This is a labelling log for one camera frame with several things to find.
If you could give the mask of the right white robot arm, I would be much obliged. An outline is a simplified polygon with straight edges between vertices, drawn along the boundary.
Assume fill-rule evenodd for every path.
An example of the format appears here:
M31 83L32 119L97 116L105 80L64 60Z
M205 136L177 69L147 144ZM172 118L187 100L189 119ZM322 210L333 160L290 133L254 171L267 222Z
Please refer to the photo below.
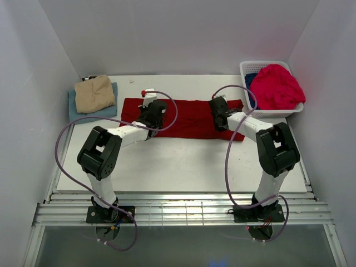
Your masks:
M242 134L257 145L262 176L253 194L251 205L239 206L237 213L264 221L278 205L280 188L294 166L300 161L300 153L289 126L272 124L245 114L238 108L230 109L227 100L218 96L209 101L215 130Z

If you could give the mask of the dark red t shirt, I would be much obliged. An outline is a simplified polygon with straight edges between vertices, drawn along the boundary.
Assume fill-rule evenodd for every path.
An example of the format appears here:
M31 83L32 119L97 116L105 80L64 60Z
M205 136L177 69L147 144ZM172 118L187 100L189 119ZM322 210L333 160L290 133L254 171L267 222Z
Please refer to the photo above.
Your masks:
M167 103L167 111L164 116L164 127L172 123L175 117L175 108L172 101L163 99ZM142 99L126 98L121 112L121 120L132 122L140 115L139 105ZM175 100L178 109L177 120L169 129L159 132L156 137L203 139L203 140L230 140L233 132L217 132L207 101ZM228 101L229 108L243 108L242 100Z

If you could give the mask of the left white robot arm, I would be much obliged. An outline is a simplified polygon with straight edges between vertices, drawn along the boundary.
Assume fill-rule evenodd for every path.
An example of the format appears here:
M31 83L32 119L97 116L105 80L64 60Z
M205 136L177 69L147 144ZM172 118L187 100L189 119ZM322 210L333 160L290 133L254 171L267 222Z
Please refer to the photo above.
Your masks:
M131 125L105 129L96 126L90 132L77 156L77 162L86 173L95 195L92 205L105 222L118 218L118 199L114 193L111 174L120 149L139 141L153 138L163 128L167 104L154 100L140 106L141 114Z

